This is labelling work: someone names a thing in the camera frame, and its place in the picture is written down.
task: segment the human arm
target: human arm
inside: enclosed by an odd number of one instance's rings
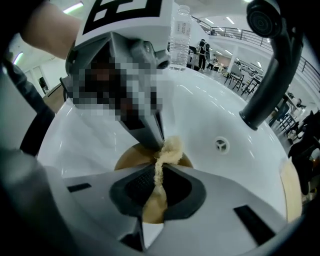
[[[66,59],[80,25],[80,19],[45,2],[34,10],[20,34],[27,44]]]

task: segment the ceiling light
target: ceiling light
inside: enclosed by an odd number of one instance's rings
[[[208,21],[208,22],[211,22],[212,24],[214,24],[210,19],[208,19],[208,18],[206,18],[205,19],[206,21]]]
[[[79,2],[79,3],[77,3],[77,4],[75,4],[75,5],[71,6],[71,7],[69,7],[68,9],[65,9],[63,12],[64,12],[65,14],[69,14],[69,13],[71,13],[72,11],[74,11],[74,10],[76,10],[76,9],[82,7],[82,6],[84,6],[84,4],[83,4],[82,2]]]
[[[235,24],[232,19],[230,19],[229,17],[226,17],[232,24]]]
[[[24,54],[23,52],[20,52],[18,54],[18,56],[15,58],[13,64],[17,65],[18,61],[20,60],[20,58],[22,57],[23,54]]]

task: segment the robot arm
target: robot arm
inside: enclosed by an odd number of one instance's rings
[[[172,6],[172,0],[96,0],[66,61],[65,88],[78,108],[113,110],[132,136],[156,150],[164,136],[152,77],[170,63]]]

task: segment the pixelated area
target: pixelated area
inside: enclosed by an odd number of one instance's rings
[[[162,109],[156,80],[160,72],[151,63],[133,63],[131,58],[99,57],[72,74],[68,96],[77,108],[91,110],[92,115],[136,121]]]

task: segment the drain cover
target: drain cover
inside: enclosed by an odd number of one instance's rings
[[[215,148],[222,154],[229,152],[230,144],[229,141],[224,137],[215,138]]]

